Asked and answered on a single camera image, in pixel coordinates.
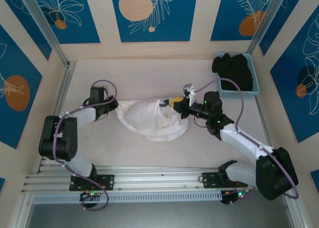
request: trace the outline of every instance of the blue backdrop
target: blue backdrop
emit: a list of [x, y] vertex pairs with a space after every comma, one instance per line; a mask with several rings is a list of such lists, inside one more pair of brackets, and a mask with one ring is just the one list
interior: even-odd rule
[[24, 7], [21, 0], [5, 0], [8, 6], [11, 8], [15, 16], [18, 18], [24, 29], [28, 32], [34, 43], [42, 52], [44, 57], [48, 60], [51, 54], [51, 47], [45, 40], [40, 29], [37, 27], [34, 20], [32, 20], [29, 11]]
[[311, 177], [313, 178], [313, 181], [319, 193], [319, 170], [313, 171], [310, 174], [311, 174]]
[[[36, 1], [60, 44], [100, 43], [87, 0]], [[6, 2], [44, 54], [43, 46], [40, 43], [44, 37], [31, 16], [27, 14], [28, 11], [21, 0], [6, 0]], [[63, 21], [66, 27], [58, 28], [55, 24], [57, 20]], [[45, 45], [45, 56], [48, 58], [48, 44]]]
[[284, 0], [259, 46], [265, 55], [299, 0]]
[[[42, 75], [2, 26], [0, 26], [0, 43], [0, 73], [2, 77], [6, 80], [9, 76], [20, 75], [27, 80], [30, 89], [29, 102], [26, 109], [22, 112], [17, 112], [9, 107], [5, 96], [0, 98], [0, 141], [13, 148], [17, 148]], [[0, 80], [0, 91], [3, 88], [4, 81]]]
[[0, 177], [0, 194], [2, 191], [2, 187], [4, 186], [5, 179]]
[[[250, 40], [252, 36], [243, 36], [240, 34], [239, 26], [241, 22], [249, 16], [247, 10], [254, 4], [256, 4], [254, 0], [221, 0], [211, 41]], [[254, 11], [265, 11], [268, 4], [264, 7], [255, 6]]]
[[157, 24], [155, 31], [149, 32], [149, 28], [154, 24], [145, 23], [145, 27], [142, 26], [140, 29], [137, 29], [135, 32], [131, 33], [135, 27], [129, 27], [132, 22], [124, 18], [124, 16], [121, 14], [119, 0], [113, 0], [121, 41], [189, 41], [195, 11], [195, 3], [196, 0], [172, 0], [167, 3], [165, 0], [159, 0], [159, 9], [156, 10], [155, 7], [153, 10], [153, 13], [158, 12], [158, 14], [155, 15], [154, 20], [160, 20], [160, 24]]
[[318, 15], [319, 6], [271, 69], [298, 142], [319, 132]]

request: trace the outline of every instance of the black cloth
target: black cloth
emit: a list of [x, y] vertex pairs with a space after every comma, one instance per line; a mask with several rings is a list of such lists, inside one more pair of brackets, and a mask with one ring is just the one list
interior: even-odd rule
[[[242, 91], [253, 90], [253, 77], [248, 68], [247, 59], [243, 54], [230, 57], [225, 54], [222, 58], [216, 57], [212, 64], [213, 73], [218, 73], [220, 78], [233, 80]], [[221, 81], [223, 90], [234, 90], [236, 87], [228, 81]]]

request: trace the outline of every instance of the metal frame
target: metal frame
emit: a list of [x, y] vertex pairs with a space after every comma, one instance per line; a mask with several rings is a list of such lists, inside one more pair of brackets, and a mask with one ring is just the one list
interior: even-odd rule
[[247, 49], [248, 54], [253, 54], [255, 49], [259, 46], [262, 38], [264, 37], [268, 27], [273, 21], [277, 11], [279, 10], [283, 0], [271, 0], [269, 6], [266, 9], [265, 15], [259, 23], [253, 38], [251, 39], [250, 45]]
[[52, 50], [56, 53], [60, 62], [64, 65], [65, 68], [68, 67], [68, 60], [60, 46], [58, 39], [56, 38], [55, 34], [53, 33], [49, 23], [45, 19], [40, 7], [36, 3], [35, 0], [22, 0], [25, 7], [30, 12], [32, 19], [39, 27], [40, 31], [42, 32], [44, 38], [51, 46]]
[[[73, 68], [65, 73], [63, 83], [59, 91], [59, 98], [55, 106], [55, 113], [61, 112], [64, 99], [66, 97], [70, 81], [72, 79], [75, 63]], [[271, 144], [269, 134], [267, 132], [267, 125], [264, 121], [261, 108], [256, 98], [256, 103], [260, 113], [260, 118], [263, 124], [264, 132], [268, 144]], [[20, 202], [20, 211], [16, 216], [12, 228], [24, 228], [30, 211], [30, 205], [33, 201], [42, 204], [52, 204], [55, 201], [54, 197], [59, 199], [58, 202], [65, 203], [62, 200], [68, 201], [79, 192], [70, 192], [69, 182], [71, 174], [62, 168], [60, 165], [48, 165], [45, 163], [46, 158], [41, 160], [38, 174], [27, 175], [25, 184], [22, 190], [22, 201]], [[170, 193], [174, 195], [181, 194], [204, 194], [211, 192], [211, 194], [219, 194], [222, 190], [229, 190], [233, 188], [224, 189], [205, 189], [203, 183], [198, 181], [198, 177], [203, 172], [216, 172], [217, 168], [173, 168], [173, 167], [116, 167], [116, 166], [97, 166], [99, 174], [114, 174], [116, 175], [116, 182], [114, 190], [109, 191], [110, 196], [128, 197], [133, 195], [154, 195]], [[178, 199], [169, 199], [167, 201], [179, 201]], [[300, 201], [286, 198], [290, 214], [292, 216], [295, 227], [310, 228], [311, 222], [307, 217], [305, 209]]]
[[[73, 76], [76, 63], [69, 63], [62, 51], [57, 38], [52, 29], [48, 25], [40, 8], [35, 0], [22, 0], [27, 9], [30, 11], [33, 19], [37, 23], [41, 32], [49, 42], [53, 51], [57, 54], [61, 63], [65, 66], [66, 71], [60, 86], [57, 96], [56, 105], [53, 110], [54, 115], [59, 115], [63, 107], [63, 103]], [[267, 13], [262, 19], [255, 35], [252, 38], [248, 48], [248, 53], [252, 53], [260, 43], [267, 28], [269, 27], [273, 17], [280, 7], [282, 0], [272, 0], [268, 6]], [[260, 113], [260, 118], [263, 124], [266, 139], [269, 145], [271, 140], [267, 132], [267, 125], [263, 119], [262, 111], [259, 107], [258, 99], [256, 98], [257, 107]], [[77, 199], [72, 197], [78, 196], [79, 192], [70, 192], [68, 190], [70, 182], [70, 173], [59, 165], [46, 165], [45, 158], [39, 160], [38, 173], [27, 175], [22, 193], [15, 209], [15, 218], [11, 223], [11, 228], [24, 228], [29, 216], [31, 204], [33, 201], [37, 203], [60, 203], [62, 200], [67, 202], [76, 202]], [[116, 182], [114, 190], [110, 191], [111, 197], [130, 197], [131, 194], [155, 194], [162, 195], [163, 193], [171, 195], [186, 195], [181, 199], [197, 200], [220, 200], [221, 190], [225, 189], [204, 189], [203, 183], [198, 181], [198, 177], [203, 172], [216, 172], [216, 168], [165, 168], [165, 167], [110, 167], [97, 166], [99, 174], [114, 174]], [[313, 227], [307, 217], [307, 213], [300, 201], [287, 199], [287, 204], [295, 224], [298, 228]]]

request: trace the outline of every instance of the yellow object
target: yellow object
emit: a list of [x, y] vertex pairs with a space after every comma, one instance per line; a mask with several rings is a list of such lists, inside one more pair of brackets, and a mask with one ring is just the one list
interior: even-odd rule
[[174, 103], [181, 102], [184, 99], [184, 97], [176, 97], [169, 101], [169, 105], [171, 106], [172, 109], [174, 109]]

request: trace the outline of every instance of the white cloth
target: white cloth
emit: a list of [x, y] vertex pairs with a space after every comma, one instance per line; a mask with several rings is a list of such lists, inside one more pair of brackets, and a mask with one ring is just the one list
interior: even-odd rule
[[118, 101], [116, 115], [129, 130], [144, 135], [151, 141], [172, 141], [181, 136], [188, 119], [170, 106], [160, 107], [160, 100]]

